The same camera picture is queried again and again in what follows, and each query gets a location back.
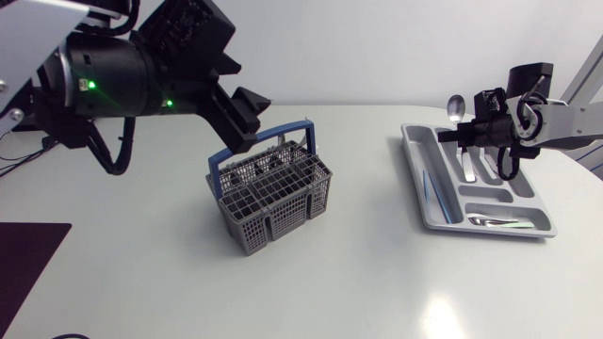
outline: cutlery tray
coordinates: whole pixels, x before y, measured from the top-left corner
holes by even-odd
[[[401,130],[421,213],[428,228],[528,237],[557,235],[543,201],[523,170],[520,168],[513,180],[503,181],[492,169],[491,164],[496,165],[497,148],[468,148],[477,177],[476,182],[468,183],[464,178],[461,149],[457,143],[437,142],[437,133],[448,128],[403,124]],[[449,222],[438,196],[448,211]],[[475,225],[468,220],[469,213],[530,221],[534,227],[519,229]]]

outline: white table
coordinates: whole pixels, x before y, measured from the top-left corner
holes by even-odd
[[[449,125],[444,110],[274,106],[261,118],[266,129],[305,117],[334,172],[327,212],[251,257],[204,181],[223,145],[198,117],[139,119],[121,177],[60,146],[1,179],[2,221],[73,224],[6,338],[603,337],[603,183],[592,173],[555,151],[522,162],[553,239],[435,232],[399,127]],[[121,123],[99,124],[115,139]],[[35,151],[40,135],[0,150]]]

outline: black mat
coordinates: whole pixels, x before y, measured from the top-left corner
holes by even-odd
[[[71,228],[0,222],[0,338]]]

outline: gray cutlery basket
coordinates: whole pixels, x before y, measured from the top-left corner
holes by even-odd
[[[223,150],[209,158],[206,180],[228,228],[247,255],[263,249],[327,208],[331,171],[316,155],[314,124],[297,121],[258,134],[261,142],[306,130],[307,148],[294,141],[218,169],[232,156]]]

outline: blue basket handle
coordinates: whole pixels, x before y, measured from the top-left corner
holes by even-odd
[[[310,154],[316,154],[317,145],[314,139],[314,123],[309,120],[286,123],[284,125],[270,128],[269,130],[266,130],[262,133],[258,133],[255,144],[268,140],[272,137],[282,136],[286,133],[301,129],[305,129],[305,139],[308,144],[308,152]],[[232,156],[233,153],[226,148],[219,151],[218,153],[215,153],[207,160],[209,162],[209,175],[211,177],[212,185],[214,186],[214,193],[216,194],[216,199],[220,199],[223,195],[222,187],[220,185],[220,170],[218,169],[218,165]]]

